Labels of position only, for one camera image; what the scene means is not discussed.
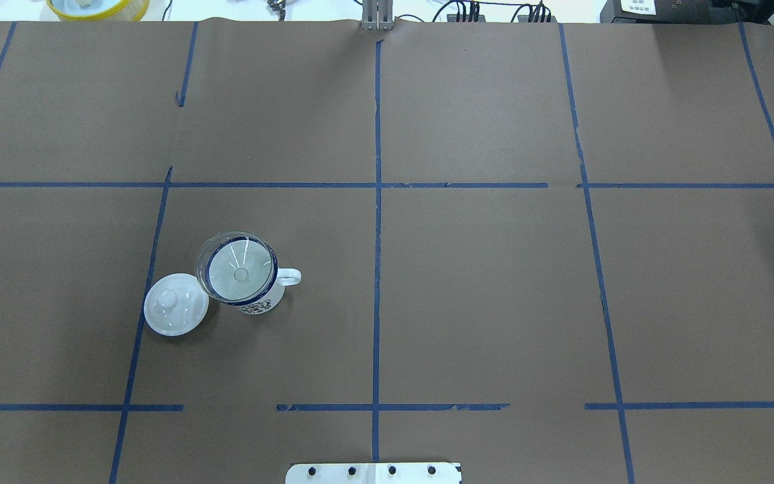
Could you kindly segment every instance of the label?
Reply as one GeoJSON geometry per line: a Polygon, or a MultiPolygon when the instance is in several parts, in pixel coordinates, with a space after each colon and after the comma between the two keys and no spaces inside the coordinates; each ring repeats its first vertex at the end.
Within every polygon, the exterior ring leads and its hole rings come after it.
{"type": "Polygon", "coordinates": [[[620,0],[620,8],[638,15],[655,15],[655,0],[620,0]]]}
{"type": "Polygon", "coordinates": [[[246,306],[239,306],[237,310],[245,315],[260,315],[261,313],[266,313],[271,307],[273,307],[271,306],[271,300],[263,299],[258,302],[249,303],[246,306]]]}

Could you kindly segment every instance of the yellow container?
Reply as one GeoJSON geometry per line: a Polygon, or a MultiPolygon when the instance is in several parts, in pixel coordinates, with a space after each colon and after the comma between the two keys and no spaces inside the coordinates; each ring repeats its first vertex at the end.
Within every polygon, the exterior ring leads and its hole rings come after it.
{"type": "Polygon", "coordinates": [[[138,21],[150,0],[95,0],[96,5],[80,9],[74,0],[46,0],[46,5],[66,22],[138,21]]]}

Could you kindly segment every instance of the lid knob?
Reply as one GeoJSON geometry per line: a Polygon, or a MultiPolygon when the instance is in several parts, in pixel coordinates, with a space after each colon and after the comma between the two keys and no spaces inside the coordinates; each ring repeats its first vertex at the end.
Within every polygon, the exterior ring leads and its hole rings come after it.
{"type": "Polygon", "coordinates": [[[175,303],[178,303],[178,294],[170,289],[164,290],[157,297],[157,304],[163,309],[169,309],[169,307],[175,306],[175,303]]]}

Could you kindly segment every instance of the white lid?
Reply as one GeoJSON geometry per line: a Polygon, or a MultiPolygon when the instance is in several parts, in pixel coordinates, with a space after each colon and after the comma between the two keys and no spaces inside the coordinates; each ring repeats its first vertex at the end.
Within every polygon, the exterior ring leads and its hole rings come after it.
{"type": "Polygon", "coordinates": [[[120,0],[52,0],[52,6],[71,16],[88,16],[117,6],[120,0]]]}
{"type": "Polygon", "coordinates": [[[145,322],[163,336],[179,336],[197,327],[208,311],[208,294],[190,274],[170,274],[148,291],[145,322]]]}

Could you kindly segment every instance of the metal bracket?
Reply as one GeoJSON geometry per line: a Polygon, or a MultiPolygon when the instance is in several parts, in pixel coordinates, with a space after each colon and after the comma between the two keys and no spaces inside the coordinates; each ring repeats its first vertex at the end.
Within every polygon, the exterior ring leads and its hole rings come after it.
{"type": "Polygon", "coordinates": [[[393,30],[393,0],[362,0],[363,30],[393,30]]]}
{"type": "Polygon", "coordinates": [[[347,465],[292,465],[286,484],[462,484],[454,462],[378,462],[347,465]]]}
{"type": "MultiPolygon", "coordinates": [[[[460,21],[460,19],[458,19],[458,13],[448,13],[446,15],[446,21],[448,21],[448,22],[458,22],[459,24],[463,23],[463,22],[460,21]]],[[[477,22],[485,22],[485,21],[486,21],[486,16],[481,14],[480,15],[480,19],[478,19],[477,22]]]]}
{"type": "MultiPolygon", "coordinates": [[[[518,22],[519,22],[519,24],[527,24],[528,22],[530,22],[530,20],[529,20],[530,18],[531,18],[530,15],[519,15],[518,22]]],[[[551,15],[551,21],[549,22],[549,24],[557,24],[557,17],[551,15]]]]}

